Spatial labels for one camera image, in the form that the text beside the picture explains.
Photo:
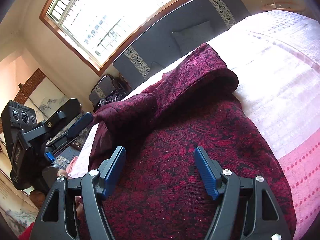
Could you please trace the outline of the wooden framed window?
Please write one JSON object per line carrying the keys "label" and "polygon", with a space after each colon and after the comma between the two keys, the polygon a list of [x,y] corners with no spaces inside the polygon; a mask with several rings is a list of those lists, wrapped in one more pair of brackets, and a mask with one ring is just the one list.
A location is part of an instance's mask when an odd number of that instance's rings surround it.
{"label": "wooden framed window", "polygon": [[95,74],[135,39],[191,0],[47,0],[40,20]]}

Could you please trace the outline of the wooden bedside table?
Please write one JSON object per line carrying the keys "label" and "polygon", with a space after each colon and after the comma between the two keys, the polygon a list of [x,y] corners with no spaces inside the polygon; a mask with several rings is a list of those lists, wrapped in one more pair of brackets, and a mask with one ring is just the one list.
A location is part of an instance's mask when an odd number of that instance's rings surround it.
{"label": "wooden bedside table", "polygon": [[272,11],[272,10],[280,10],[280,11],[288,11],[288,12],[304,12],[305,6],[301,4],[297,4],[294,2],[276,2],[275,0],[261,0],[261,10],[262,11]]}

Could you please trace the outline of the maroon floral garment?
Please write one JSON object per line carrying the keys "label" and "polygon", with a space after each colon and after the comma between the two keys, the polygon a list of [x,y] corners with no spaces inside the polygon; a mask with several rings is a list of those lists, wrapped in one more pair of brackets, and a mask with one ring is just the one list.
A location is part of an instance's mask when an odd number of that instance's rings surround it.
{"label": "maroon floral garment", "polygon": [[234,96],[237,86],[235,73],[202,44],[157,83],[95,113],[89,168],[118,146],[126,150],[116,190],[103,203],[116,239],[204,239],[216,203],[194,163],[198,146],[238,176],[262,175],[295,232],[290,186]]}

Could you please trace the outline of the dark grey headboard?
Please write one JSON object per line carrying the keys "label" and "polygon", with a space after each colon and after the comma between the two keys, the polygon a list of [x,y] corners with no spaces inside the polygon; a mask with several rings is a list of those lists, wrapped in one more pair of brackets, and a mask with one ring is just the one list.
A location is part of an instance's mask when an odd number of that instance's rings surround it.
{"label": "dark grey headboard", "polygon": [[149,27],[113,65],[129,86],[135,89],[183,57],[172,32],[210,21],[215,38],[249,15],[242,0],[192,0]]}

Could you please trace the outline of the grey pillow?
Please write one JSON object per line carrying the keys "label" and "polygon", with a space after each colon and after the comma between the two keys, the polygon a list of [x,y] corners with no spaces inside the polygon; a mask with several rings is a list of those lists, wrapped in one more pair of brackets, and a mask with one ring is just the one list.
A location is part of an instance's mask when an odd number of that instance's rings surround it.
{"label": "grey pillow", "polygon": [[178,44],[181,54],[184,56],[201,44],[211,40],[215,32],[211,22],[206,21],[181,31],[172,32],[171,34]]}

